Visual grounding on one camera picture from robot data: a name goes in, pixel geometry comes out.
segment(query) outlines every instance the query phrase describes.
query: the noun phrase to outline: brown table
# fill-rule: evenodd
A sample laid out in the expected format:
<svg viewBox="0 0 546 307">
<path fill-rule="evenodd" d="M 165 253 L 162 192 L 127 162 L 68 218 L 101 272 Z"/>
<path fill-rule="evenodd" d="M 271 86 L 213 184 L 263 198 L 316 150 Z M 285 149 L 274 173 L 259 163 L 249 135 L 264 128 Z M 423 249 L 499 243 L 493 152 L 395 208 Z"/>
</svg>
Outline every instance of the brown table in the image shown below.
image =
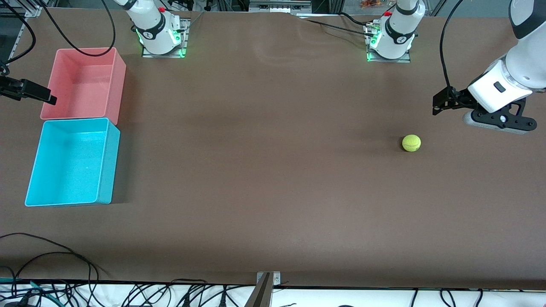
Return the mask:
<svg viewBox="0 0 546 307">
<path fill-rule="evenodd" d="M 358 35 L 295 16 L 234 13 L 203 15 L 186 59 L 153 60 L 127 14 L 112 13 L 127 64 L 114 202 L 26 208 L 41 104 L 2 98 L 1 233 L 66 244 L 104 279 L 252 283 L 278 270 L 292 285 L 546 287 L 544 96 L 529 98 L 539 127 L 524 136 L 465 126 L 463 110 L 432 116 L 444 19 L 423 20 L 411 64 L 368 63 Z M 78 46 L 109 44 L 104 11 L 54 17 Z M 68 45 L 45 14 L 30 22 L 37 46 L 11 76 L 46 85 Z M 515 42 L 507 19 L 454 19 L 452 84 L 466 87 Z M 418 152 L 400 149 L 410 133 Z M 0 246 L 13 266 L 52 250 Z M 22 277 L 86 274 L 52 257 Z"/>
</svg>

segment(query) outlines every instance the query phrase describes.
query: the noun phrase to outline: white robot link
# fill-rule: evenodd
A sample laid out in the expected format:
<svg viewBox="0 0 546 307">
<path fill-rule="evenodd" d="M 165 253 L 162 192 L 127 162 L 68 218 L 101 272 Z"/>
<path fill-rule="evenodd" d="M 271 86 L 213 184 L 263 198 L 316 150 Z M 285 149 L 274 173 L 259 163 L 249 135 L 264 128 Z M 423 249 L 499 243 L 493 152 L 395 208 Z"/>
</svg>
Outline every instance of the white robot link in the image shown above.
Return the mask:
<svg viewBox="0 0 546 307">
<path fill-rule="evenodd" d="M 114 0 L 133 21 L 140 42 L 150 53 L 163 55 L 182 43 L 180 17 L 157 8 L 153 0 Z"/>
<path fill-rule="evenodd" d="M 433 98 L 432 114 L 470 108 L 463 121 L 472 126 L 524 134 L 536 121 L 523 117 L 525 97 L 546 88 L 546 0 L 512 0 L 509 17 L 518 44 L 496 59 L 467 89 L 448 86 Z"/>
<path fill-rule="evenodd" d="M 372 33 L 376 37 L 370 39 L 369 48 L 389 60 L 402 57 L 411 48 L 423 16 L 423 0 L 398 0 L 392 15 L 383 15 L 373 21 L 372 27 L 375 27 L 375 31 Z"/>
</svg>

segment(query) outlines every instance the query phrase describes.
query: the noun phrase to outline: tennis ball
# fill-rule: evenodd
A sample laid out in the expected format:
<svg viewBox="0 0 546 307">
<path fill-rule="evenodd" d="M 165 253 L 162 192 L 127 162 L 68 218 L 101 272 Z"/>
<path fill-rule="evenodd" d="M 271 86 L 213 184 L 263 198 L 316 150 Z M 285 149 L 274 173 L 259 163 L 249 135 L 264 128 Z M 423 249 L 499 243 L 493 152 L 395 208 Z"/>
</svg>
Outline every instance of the tennis ball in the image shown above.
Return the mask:
<svg viewBox="0 0 546 307">
<path fill-rule="evenodd" d="M 421 147 L 421 139 L 415 134 L 406 135 L 402 140 L 402 147 L 409 152 L 417 151 Z"/>
</svg>

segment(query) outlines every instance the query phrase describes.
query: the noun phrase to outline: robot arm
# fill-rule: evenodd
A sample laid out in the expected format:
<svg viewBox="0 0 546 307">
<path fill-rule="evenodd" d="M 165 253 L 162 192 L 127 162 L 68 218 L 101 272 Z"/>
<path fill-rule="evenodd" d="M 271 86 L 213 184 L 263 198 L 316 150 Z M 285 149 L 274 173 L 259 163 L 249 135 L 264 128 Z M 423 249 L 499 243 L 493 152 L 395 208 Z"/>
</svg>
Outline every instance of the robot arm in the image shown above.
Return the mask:
<svg viewBox="0 0 546 307">
<path fill-rule="evenodd" d="M 133 21 L 142 45 L 152 54 L 171 52 L 181 44 L 180 17 L 157 8 L 153 0 L 114 0 Z"/>
<path fill-rule="evenodd" d="M 471 108 L 465 123 L 524 134 L 536 121 L 523 117 L 525 97 L 546 88 L 546 1 L 512 0 L 510 21 L 518 44 L 495 60 L 461 92 L 445 88 L 434 96 L 432 114 L 442 110 Z M 510 108 L 518 107 L 513 115 Z"/>
<path fill-rule="evenodd" d="M 423 0 L 398 0 L 392 15 L 375 21 L 381 33 L 370 48 L 389 60 L 402 57 L 411 48 L 417 25 L 424 15 Z"/>
</svg>

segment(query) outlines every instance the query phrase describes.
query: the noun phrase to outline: pink bin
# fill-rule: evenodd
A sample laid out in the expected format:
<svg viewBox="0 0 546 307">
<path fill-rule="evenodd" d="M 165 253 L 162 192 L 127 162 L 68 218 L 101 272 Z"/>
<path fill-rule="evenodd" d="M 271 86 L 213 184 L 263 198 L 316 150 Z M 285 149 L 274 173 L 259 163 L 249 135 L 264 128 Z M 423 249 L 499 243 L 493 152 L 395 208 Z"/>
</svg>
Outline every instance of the pink bin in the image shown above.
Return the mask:
<svg viewBox="0 0 546 307">
<path fill-rule="evenodd" d="M 108 48 L 85 48 L 99 54 Z M 75 49 L 59 49 L 53 62 L 48 88 L 57 104 L 44 103 L 40 118 L 88 119 L 108 117 L 117 125 L 126 65 L 115 48 L 91 57 Z"/>
</svg>

